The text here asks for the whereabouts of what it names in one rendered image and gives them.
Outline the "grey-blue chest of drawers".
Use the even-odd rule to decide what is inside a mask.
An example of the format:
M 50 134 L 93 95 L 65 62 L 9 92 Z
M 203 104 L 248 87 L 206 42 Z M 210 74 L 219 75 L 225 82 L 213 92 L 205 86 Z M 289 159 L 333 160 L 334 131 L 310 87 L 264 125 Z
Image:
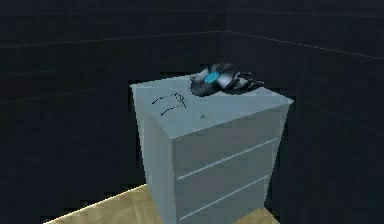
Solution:
M 233 224 L 264 205 L 292 101 L 264 87 L 197 97 L 190 84 L 131 87 L 146 183 L 163 224 Z M 187 107 L 161 116 L 152 102 L 172 93 Z

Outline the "black record with blue label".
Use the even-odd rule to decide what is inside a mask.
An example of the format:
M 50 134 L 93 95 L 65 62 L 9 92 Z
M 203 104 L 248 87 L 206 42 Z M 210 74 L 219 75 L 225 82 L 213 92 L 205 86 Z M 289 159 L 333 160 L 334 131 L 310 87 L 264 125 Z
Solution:
M 191 78 L 191 93 L 206 97 L 220 91 L 226 91 L 239 82 L 239 73 L 231 63 L 213 64 Z

